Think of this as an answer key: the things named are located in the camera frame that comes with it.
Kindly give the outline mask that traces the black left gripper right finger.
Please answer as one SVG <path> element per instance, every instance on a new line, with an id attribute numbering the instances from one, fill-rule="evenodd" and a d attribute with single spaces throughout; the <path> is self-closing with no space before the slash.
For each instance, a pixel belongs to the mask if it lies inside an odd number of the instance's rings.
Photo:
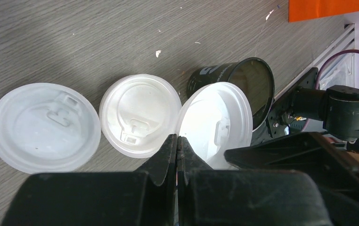
<path id="1" fill-rule="evenodd" d="M 185 137 L 177 146 L 181 226 L 330 226 L 322 195 L 295 170 L 213 170 Z"/>

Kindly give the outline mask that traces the white plastic cup lid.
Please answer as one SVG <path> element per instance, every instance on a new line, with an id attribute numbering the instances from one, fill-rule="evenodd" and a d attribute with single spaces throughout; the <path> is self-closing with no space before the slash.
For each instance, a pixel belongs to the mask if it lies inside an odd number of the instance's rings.
<path id="1" fill-rule="evenodd" d="M 175 132 L 215 170 L 232 170 L 226 150 L 249 147 L 253 133 L 251 106 L 243 91 L 229 82 L 200 88 L 185 102 Z"/>

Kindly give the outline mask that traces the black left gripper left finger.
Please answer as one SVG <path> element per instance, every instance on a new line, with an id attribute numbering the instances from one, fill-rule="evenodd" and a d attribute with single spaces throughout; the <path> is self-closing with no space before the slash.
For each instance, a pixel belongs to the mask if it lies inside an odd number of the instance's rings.
<path id="1" fill-rule="evenodd" d="M 178 137 L 135 171 L 31 175 L 4 226 L 168 226 L 173 224 Z"/>

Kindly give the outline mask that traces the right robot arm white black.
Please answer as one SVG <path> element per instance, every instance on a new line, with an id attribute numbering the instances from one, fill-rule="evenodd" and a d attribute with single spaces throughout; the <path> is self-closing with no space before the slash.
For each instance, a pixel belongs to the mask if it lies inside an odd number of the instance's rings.
<path id="1" fill-rule="evenodd" d="M 310 69 L 272 106 L 267 118 L 271 140 L 227 150 L 225 159 L 239 169 L 295 170 L 319 187 L 336 226 L 359 226 L 359 162 L 324 138 L 359 139 L 359 89 L 334 85 L 316 88 L 317 68 Z M 285 129 L 296 117 L 323 123 L 323 132 Z"/>

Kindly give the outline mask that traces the black paper coffee cup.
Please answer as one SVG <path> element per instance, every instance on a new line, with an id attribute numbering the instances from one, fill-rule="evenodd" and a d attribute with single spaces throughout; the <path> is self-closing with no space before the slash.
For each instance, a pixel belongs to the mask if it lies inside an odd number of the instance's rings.
<path id="1" fill-rule="evenodd" d="M 217 82 L 232 83 L 243 91 L 251 106 L 253 130 L 258 129 L 274 101 L 275 82 L 269 65 L 258 57 L 250 57 L 240 62 L 198 68 L 188 80 L 186 95 L 191 97 L 200 88 Z"/>

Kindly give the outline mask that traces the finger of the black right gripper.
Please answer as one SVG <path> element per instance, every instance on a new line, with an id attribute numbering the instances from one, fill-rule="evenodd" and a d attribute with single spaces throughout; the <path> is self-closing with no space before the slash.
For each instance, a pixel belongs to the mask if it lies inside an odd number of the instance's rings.
<path id="1" fill-rule="evenodd" d="M 295 170 L 318 186 L 336 226 L 359 226 L 359 160 L 317 132 L 276 138 L 227 150 L 226 161 L 239 169 Z"/>

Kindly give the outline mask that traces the stack of white lids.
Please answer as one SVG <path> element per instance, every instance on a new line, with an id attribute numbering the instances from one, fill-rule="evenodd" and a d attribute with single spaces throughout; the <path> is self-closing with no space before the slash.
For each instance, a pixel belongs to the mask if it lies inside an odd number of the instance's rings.
<path id="1" fill-rule="evenodd" d="M 71 88 L 32 83 L 0 99 L 0 158 L 16 170 L 73 171 L 91 159 L 100 139 L 95 108 Z"/>

